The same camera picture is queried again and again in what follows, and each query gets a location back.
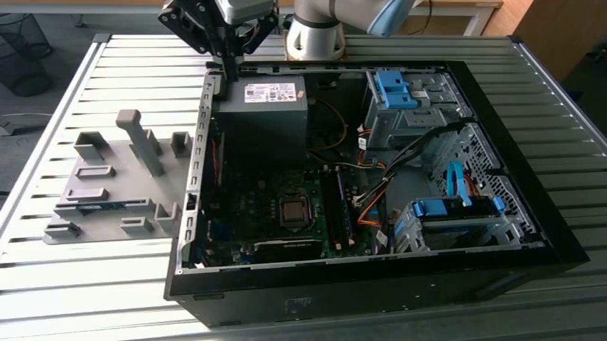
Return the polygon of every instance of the mesh trash can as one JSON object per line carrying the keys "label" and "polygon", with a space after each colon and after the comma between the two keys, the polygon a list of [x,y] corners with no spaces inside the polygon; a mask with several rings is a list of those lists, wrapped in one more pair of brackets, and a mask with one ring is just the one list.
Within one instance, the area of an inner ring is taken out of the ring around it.
{"label": "mesh trash can", "polygon": [[22,35],[0,35],[0,83],[20,97],[42,94],[51,87],[40,62],[24,56],[27,48]]}
{"label": "mesh trash can", "polygon": [[[36,18],[31,14],[0,13],[0,36],[11,45],[15,44],[15,49],[27,58],[40,59],[54,52]],[[19,45],[23,44],[23,39],[27,43],[26,48]]]}

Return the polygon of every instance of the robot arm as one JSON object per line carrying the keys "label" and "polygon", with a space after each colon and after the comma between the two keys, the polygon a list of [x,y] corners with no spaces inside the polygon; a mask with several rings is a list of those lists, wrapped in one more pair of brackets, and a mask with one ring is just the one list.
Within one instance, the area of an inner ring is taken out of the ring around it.
{"label": "robot arm", "polygon": [[[243,54],[251,54],[278,25],[277,0],[168,0],[160,22],[199,53],[225,65],[229,81],[238,79]],[[287,53],[297,60],[342,57],[342,22],[377,36],[390,36],[417,0],[297,0],[287,35]],[[246,32],[243,23],[258,19]]]}
{"label": "robot arm", "polygon": [[[246,32],[243,23],[258,19]],[[278,25],[274,0],[168,0],[160,23],[199,52],[225,65],[226,78],[238,79],[243,54],[251,54]]]}

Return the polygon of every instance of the power supply label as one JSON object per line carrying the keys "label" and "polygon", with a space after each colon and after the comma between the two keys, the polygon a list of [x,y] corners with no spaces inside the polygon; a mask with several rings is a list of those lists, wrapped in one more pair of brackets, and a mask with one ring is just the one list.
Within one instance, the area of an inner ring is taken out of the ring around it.
{"label": "power supply label", "polygon": [[249,84],[245,87],[245,103],[295,102],[295,83]]}
{"label": "power supply label", "polygon": [[285,313],[286,314],[302,314],[310,312],[310,306],[313,305],[311,297],[289,298],[285,300]]}

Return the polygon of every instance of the motherboard chip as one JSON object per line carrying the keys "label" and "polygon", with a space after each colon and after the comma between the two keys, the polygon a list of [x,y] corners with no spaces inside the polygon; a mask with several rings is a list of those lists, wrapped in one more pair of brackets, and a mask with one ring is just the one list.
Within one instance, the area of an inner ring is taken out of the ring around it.
{"label": "motherboard chip", "polygon": [[283,218],[286,222],[303,222],[306,216],[305,203],[302,201],[283,204]]}
{"label": "motherboard chip", "polygon": [[309,202],[307,195],[287,195],[279,198],[281,226],[293,233],[310,226]]}

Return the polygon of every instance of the metal workbench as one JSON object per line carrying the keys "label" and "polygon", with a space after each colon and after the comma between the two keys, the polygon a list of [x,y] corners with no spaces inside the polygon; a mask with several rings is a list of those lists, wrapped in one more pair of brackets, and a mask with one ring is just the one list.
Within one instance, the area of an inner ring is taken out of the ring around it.
{"label": "metal workbench", "polygon": [[[114,127],[116,112],[138,108],[156,138],[174,131],[194,133],[208,57],[174,36],[102,38],[87,52],[2,210],[0,339],[607,338],[607,144],[523,45],[506,38],[350,36],[349,56],[469,63],[591,262],[474,305],[210,331],[163,300],[168,239],[58,246],[42,241],[76,161],[71,143],[80,131],[126,139]],[[250,59],[282,59],[282,44],[270,38]]]}

